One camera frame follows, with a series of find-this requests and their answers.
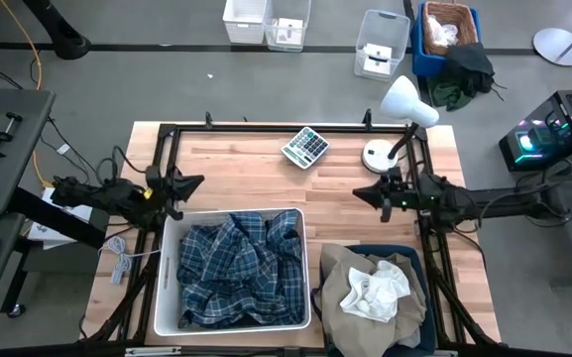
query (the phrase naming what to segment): white plastic bin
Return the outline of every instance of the white plastic bin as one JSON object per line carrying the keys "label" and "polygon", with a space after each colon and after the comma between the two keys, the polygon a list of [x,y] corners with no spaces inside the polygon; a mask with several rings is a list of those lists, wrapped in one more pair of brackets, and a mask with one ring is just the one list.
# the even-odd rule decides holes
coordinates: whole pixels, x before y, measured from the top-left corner
{"label": "white plastic bin", "polygon": [[356,43],[354,73],[391,80],[404,58],[411,21],[408,17],[381,10],[367,10]]}
{"label": "white plastic bin", "polygon": [[311,0],[270,0],[270,13],[264,29],[268,48],[273,51],[301,52],[309,22]]}
{"label": "white plastic bin", "polygon": [[226,0],[224,24],[231,43],[260,44],[269,0]]}
{"label": "white plastic bin", "polygon": [[[205,329],[197,325],[178,328],[183,308],[181,306],[181,291],[176,272],[179,265],[179,240],[186,236],[191,226],[222,224],[228,214],[235,212],[257,212],[265,220],[273,219],[285,210],[293,209],[298,212],[296,231],[301,239],[301,268],[303,269],[303,294],[305,300],[304,319],[296,325],[253,326],[226,329]],[[158,271],[158,295],[154,316],[154,330],[159,336],[186,336],[200,334],[221,334],[240,332],[286,331],[307,327],[312,319],[309,302],[309,276],[307,270],[307,244],[305,240],[305,221],[303,212],[297,208],[249,209],[242,211],[213,211],[188,212],[180,221],[167,218],[161,249],[160,269]]]}

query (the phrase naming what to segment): dark blue laundry basket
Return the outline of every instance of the dark blue laundry basket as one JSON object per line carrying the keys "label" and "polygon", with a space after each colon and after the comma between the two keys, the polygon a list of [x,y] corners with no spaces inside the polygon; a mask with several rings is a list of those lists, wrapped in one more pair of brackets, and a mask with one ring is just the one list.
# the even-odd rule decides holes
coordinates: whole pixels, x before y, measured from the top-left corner
{"label": "dark blue laundry basket", "polygon": [[[411,31],[411,48],[413,49],[413,74],[423,76],[437,75],[446,66],[446,57],[438,55],[428,55],[424,52],[424,31],[422,28],[422,14],[424,13],[424,3],[421,3],[417,11],[417,19]],[[471,9],[471,15],[475,21],[477,29],[477,39],[482,42],[482,26],[480,25],[480,14],[475,9]]]}
{"label": "dark blue laundry basket", "polygon": [[[384,357],[391,356],[401,356],[401,357],[421,357],[433,354],[435,351],[435,346],[437,343],[437,336],[435,334],[435,322],[433,320],[433,309],[431,307],[431,299],[428,295],[428,289],[426,286],[426,280],[424,277],[424,272],[422,271],[422,266],[420,266],[420,259],[413,248],[398,246],[398,245],[386,245],[386,244],[363,244],[345,247],[356,254],[362,255],[375,255],[381,258],[389,257],[391,254],[401,254],[405,257],[411,259],[411,266],[417,274],[417,278],[420,281],[420,286],[424,291],[426,296],[426,315],[424,322],[420,326],[420,344],[415,348],[408,348],[406,346],[395,345],[390,347],[385,351]],[[325,277],[323,277],[323,271],[320,271],[321,286],[325,283]],[[328,350],[328,341],[323,333],[323,340],[325,342],[325,349],[327,355],[330,357],[342,356],[340,351],[336,348],[331,351]]]}

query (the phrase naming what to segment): beige cloth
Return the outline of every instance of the beige cloth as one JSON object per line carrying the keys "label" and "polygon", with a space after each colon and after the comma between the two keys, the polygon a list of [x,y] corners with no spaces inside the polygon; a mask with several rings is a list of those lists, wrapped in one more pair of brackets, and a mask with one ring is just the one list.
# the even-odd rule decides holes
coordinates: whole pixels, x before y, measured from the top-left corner
{"label": "beige cloth", "polygon": [[[373,274],[376,264],[382,259],[398,266],[411,288],[410,296],[398,300],[396,317],[384,323],[343,312],[340,301],[351,289],[349,269]],[[321,293],[323,329],[345,357],[380,357],[399,340],[414,336],[424,322],[426,297],[410,258],[400,254],[388,258],[365,258],[343,246],[324,244],[320,263],[325,277]]]}

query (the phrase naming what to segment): gray floor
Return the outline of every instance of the gray floor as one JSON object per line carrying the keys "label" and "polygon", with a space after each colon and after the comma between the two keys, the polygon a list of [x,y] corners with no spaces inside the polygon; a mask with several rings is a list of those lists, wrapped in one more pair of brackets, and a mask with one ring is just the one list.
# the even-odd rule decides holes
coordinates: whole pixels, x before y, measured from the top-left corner
{"label": "gray floor", "polygon": [[[144,0],[55,3],[95,43],[227,44],[221,25],[222,0],[159,0],[156,6]],[[466,3],[481,11],[487,48],[529,49],[532,35],[548,26],[572,31],[572,1]],[[354,45],[367,8],[402,13],[400,0],[332,4],[314,2],[307,45]],[[46,41],[21,2],[11,1],[11,5],[35,41]],[[0,41],[21,42],[5,15],[0,9]],[[155,20],[143,24],[145,18]],[[28,52],[0,51],[0,69],[28,87],[32,86],[31,60]],[[375,121],[385,121],[378,115],[378,104],[388,85],[354,76],[353,60],[353,55],[327,54],[91,53],[80,60],[62,61],[52,53],[42,54],[45,89],[57,94],[54,117],[92,163],[106,157],[113,145],[125,146],[134,121],[195,120],[203,118],[206,110],[214,120],[247,116],[254,121],[358,122],[364,110],[372,107]],[[572,68],[556,67],[537,57],[491,57],[491,61],[496,81],[509,88],[500,90],[504,102],[489,93],[458,112],[440,111],[441,123],[455,128],[470,188],[512,184],[498,140],[553,91],[572,89]],[[414,79],[410,56],[398,74]],[[275,98],[277,106],[269,104]],[[60,144],[52,129],[46,129],[45,136]],[[38,149],[45,176],[80,176],[47,147]],[[32,170],[27,170],[22,186],[39,191]],[[494,219],[486,221],[480,239],[503,340],[516,347],[572,352],[572,290],[553,292],[548,283],[572,272],[565,231],[536,228],[523,218]],[[64,248],[60,253],[87,262],[93,262],[95,254],[84,247],[75,252]],[[93,264],[89,266],[85,269],[93,271]],[[76,324],[87,304],[91,276],[62,272],[74,267],[45,269],[61,273],[33,275],[34,283],[24,291],[26,316],[8,320],[0,315],[0,347],[65,343],[77,337]]]}

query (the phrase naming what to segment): plaid shirt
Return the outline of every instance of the plaid shirt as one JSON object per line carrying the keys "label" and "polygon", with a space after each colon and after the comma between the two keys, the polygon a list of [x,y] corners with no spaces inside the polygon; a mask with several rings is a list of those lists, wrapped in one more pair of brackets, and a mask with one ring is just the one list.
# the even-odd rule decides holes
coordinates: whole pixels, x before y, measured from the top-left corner
{"label": "plaid shirt", "polygon": [[260,324],[303,321],[301,243],[294,210],[272,221],[230,214],[217,226],[193,226],[179,245],[177,279],[184,314],[192,322],[227,327],[250,315]]}

